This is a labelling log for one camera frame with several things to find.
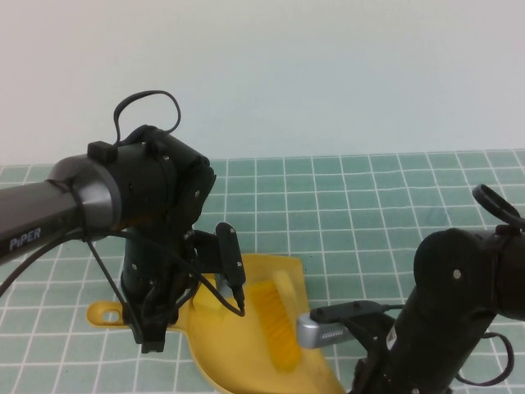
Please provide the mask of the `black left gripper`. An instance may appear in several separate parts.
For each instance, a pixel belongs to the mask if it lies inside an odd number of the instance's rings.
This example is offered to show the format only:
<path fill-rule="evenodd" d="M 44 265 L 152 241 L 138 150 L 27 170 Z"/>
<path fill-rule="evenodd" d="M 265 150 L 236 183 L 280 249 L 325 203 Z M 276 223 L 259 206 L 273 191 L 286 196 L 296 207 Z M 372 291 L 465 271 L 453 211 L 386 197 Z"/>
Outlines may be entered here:
<path fill-rule="evenodd" d="M 132 322 L 132 332 L 142 354 L 164 351 L 165 321 L 169 325 L 176 323 L 180 299 L 193 284 L 191 274 L 170 255 L 126 240 L 121 288 L 138 320 Z M 143 323 L 151 324 L 148 328 Z"/>

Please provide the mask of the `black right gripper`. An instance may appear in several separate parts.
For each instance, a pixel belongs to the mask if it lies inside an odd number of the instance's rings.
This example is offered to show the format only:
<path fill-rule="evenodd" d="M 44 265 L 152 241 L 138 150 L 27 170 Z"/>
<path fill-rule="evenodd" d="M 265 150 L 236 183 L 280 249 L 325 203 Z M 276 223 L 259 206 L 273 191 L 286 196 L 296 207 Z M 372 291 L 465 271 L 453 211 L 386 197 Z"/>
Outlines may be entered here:
<path fill-rule="evenodd" d="M 397 318 L 355 369 L 352 393 L 445 393 L 480 341 L 480 326 Z"/>

